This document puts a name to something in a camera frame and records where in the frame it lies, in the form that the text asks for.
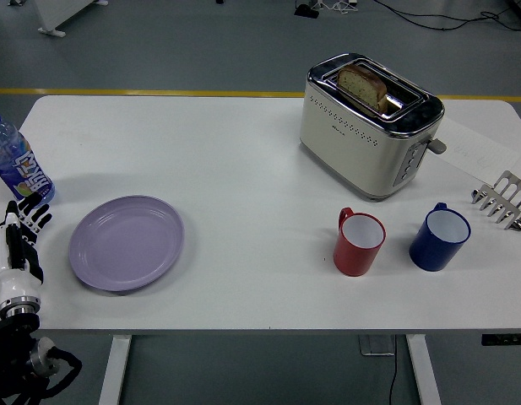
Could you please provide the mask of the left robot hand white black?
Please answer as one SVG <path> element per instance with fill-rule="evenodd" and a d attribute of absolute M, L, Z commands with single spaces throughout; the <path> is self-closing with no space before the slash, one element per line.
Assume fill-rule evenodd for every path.
<path fill-rule="evenodd" d="M 49 205 L 38 193 L 8 203 L 0 224 L 0 311 L 41 304 L 44 273 L 35 244 L 51 219 Z"/>

